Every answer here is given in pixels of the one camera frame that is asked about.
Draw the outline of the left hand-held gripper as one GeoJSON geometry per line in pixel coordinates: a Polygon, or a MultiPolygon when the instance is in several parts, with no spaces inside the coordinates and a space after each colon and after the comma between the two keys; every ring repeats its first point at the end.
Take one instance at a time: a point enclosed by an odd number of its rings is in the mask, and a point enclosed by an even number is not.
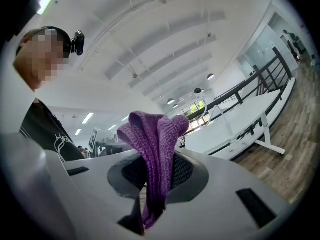
{"type": "Polygon", "coordinates": [[[125,145],[119,143],[115,133],[95,127],[89,140],[92,157],[110,156],[122,153],[125,145]]]}

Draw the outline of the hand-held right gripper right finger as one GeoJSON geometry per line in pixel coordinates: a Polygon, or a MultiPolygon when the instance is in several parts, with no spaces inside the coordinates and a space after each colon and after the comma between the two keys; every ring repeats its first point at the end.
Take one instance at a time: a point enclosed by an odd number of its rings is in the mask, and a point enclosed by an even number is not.
{"type": "Polygon", "coordinates": [[[167,204],[164,214],[147,230],[147,240],[266,240],[292,210],[279,193],[241,165],[177,148],[208,171],[205,188],[191,201],[167,204]],[[252,190],[272,216],[260,226],[255,201],[242,201],[238,191],[252,190]]]}

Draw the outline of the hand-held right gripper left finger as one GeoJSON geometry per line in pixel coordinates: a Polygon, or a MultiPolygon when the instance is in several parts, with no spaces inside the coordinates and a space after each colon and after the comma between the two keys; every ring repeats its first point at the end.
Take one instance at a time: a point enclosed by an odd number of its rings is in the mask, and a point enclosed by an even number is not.
{"type": "Polygon", "coordinates": [[[143,240],[104,215],[60,156],[18,133],[0,133],[0,169],[22,210],[53,240],[143,240]]]}

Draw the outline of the purple cloth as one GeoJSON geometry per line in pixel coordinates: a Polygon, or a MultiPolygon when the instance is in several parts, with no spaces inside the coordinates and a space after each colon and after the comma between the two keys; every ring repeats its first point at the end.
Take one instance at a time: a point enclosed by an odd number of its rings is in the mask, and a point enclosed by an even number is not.
{"type": "Polygon", "coordinates": [[[184,115],[168,118],[164,114],[134,111],[128,123],[120,126],[117,136],[138,151],[147,168],[146,204],[142,223],[151,228],[165,209],[165,201],[172,187],[174,153],[178,139],[189,128],[184,115]]]}

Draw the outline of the person's black t-shirt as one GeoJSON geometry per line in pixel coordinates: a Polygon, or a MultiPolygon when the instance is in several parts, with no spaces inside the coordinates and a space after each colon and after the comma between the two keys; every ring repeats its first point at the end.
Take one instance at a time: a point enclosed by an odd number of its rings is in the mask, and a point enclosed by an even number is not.
{"type": "Polygon", "coordinates": [[[30,106],[19,133],[38,143],[44,150],[56,152],[62,162],[85,158],[63,128],[61,122],[38,99],[30,106]]]}

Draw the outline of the white table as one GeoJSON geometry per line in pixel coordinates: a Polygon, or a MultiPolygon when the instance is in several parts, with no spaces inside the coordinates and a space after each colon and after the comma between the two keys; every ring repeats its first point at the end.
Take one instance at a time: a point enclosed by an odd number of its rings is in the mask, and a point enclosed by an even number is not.
{"type": "Polygon", "coordinates": [[[250,130],[255,122],[262,124],[265,141],[255,139],[253,142],[269,150],[285,154],[283,148],[271,144],[270,124],[266,111],[276,100],[280,90],[246,99],[233,110],[221,113],[218,119],[201,130],[185,137],[187,150],[209,155],[222,148],[235,145],[241,140],[241,135],[250,130]]]}

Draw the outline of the dark metal railing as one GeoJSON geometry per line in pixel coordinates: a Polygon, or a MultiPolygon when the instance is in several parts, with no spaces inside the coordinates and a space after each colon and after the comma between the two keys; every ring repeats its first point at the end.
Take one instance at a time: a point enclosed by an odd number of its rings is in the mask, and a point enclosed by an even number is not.
{"type": "Polygon", "coordinates": [[[274,47],[273,57],[262,67],[252,65],[253,73],[249,78],[214,99],[214,105],[235,107],[247,98],[258,97],[276,90],[282,90],[293,77],[292,72],[281,55],[274,47]]]}

